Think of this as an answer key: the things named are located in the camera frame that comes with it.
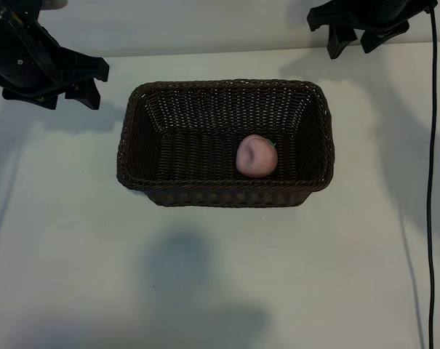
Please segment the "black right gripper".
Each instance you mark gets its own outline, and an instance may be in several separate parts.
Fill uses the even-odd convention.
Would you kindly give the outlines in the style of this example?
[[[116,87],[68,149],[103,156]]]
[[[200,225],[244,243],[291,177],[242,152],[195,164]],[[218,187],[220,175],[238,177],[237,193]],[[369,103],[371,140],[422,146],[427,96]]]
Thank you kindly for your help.
[[[334,60],[357,40],[354,29],[365,31],[360,42],[368,54],[393,37],[406,33],[408,19],[421,12],[429,13],[437,4],[437,1],[429,0],[334,0],[310,9],[307,21],[312,31],[330,25],[327,51]]]

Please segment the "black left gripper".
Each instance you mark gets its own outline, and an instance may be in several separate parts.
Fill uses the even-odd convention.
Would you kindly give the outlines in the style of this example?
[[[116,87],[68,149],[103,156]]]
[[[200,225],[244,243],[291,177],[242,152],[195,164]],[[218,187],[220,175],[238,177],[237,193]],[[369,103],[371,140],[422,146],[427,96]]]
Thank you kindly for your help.
[[[49,110],[65,95],[98,110],[96,81],[108,80],[101,57],[66,49],[39,24],[43,10],[62,9],[66,1],[0,1],[0,87],[5,100]]]

